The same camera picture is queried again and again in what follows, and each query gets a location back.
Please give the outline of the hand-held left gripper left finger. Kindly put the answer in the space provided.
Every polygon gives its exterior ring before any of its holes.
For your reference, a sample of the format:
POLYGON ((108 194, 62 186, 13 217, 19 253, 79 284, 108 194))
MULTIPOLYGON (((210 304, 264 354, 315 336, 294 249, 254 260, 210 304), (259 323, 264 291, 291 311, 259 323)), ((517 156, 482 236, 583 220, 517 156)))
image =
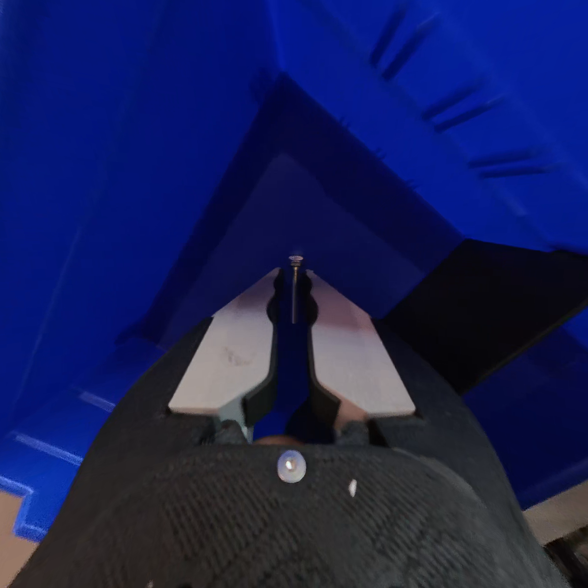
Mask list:
POLYGON ((282 289, 275 268, 212 316, 169 401, 172 413, 235 421, 252 441, 276 400, 282 289))

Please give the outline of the black plastic divider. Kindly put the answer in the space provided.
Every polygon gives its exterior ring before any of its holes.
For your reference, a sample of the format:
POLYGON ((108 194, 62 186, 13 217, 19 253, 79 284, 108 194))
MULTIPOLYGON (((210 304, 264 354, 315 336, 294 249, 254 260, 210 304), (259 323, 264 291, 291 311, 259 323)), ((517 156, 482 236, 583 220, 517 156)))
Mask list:
POLYGON ((465 239, 382 319, 463 395, 587 308, 587 252, 465 239))

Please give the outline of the long metal bolt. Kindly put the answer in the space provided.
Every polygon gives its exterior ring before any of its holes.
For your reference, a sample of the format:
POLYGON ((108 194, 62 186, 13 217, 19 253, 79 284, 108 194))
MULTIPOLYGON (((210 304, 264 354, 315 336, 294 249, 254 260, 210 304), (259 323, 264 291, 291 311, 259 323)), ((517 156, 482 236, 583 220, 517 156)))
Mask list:
POLYGON ((300 268, 303 263, 303 256, 299 254, 291 255, 289 261, 292 269, 291 322, 295 325, 298 321, 298 281, 300 268))

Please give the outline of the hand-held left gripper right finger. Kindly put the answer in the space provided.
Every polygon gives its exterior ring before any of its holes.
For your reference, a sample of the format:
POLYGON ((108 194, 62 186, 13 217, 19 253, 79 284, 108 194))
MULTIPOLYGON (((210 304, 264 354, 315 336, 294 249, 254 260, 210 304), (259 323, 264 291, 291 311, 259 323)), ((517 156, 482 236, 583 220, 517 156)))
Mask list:
POLYGON ((306 276, 314 413, 337 432, 351 422, 416 416, 370 315, 314 271, 306 276))

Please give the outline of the blue plastic bin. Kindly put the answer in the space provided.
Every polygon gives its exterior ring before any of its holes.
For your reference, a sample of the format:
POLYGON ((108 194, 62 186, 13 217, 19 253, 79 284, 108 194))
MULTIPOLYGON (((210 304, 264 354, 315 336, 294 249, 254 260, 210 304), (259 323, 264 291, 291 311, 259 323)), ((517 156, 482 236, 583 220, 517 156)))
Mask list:
MULTIPOLYGON (((131 387, 166 359, 173 396, 273 269, 254 438, 310 418, 307 270, 388 346, 382 319, 465 239, 587 252, 587 1, 1 1, 14 533, 42 541, 131 387)), ((457 394, 522 509, 587 482, 587 308, 457 394)))

